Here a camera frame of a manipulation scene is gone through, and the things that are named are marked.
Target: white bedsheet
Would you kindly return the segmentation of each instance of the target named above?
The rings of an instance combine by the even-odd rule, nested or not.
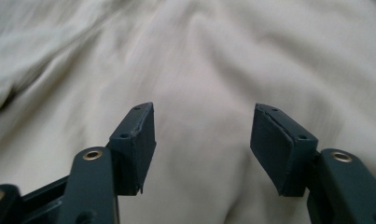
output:
[[[0,0],[0,184],[68,175],[149,101],[158,145],[121,223],[309,223],[249,148],[254,105],[376,177],[376,1]]]

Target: white fabric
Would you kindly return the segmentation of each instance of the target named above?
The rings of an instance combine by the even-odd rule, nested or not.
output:
[[[254,105],[376,177],[376,1],[0,0],[0,184],[67,175],[149,101],[158,146],[122,223],[309,223],[249,148]]]

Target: wrinkled cloth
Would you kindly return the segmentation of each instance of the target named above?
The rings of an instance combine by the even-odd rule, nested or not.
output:
[[[309,223],[249,148],[254,106],[376,177],[376,1],[0,1],[0,184],[68,175],[145,102],[158,144],[121,223]]]

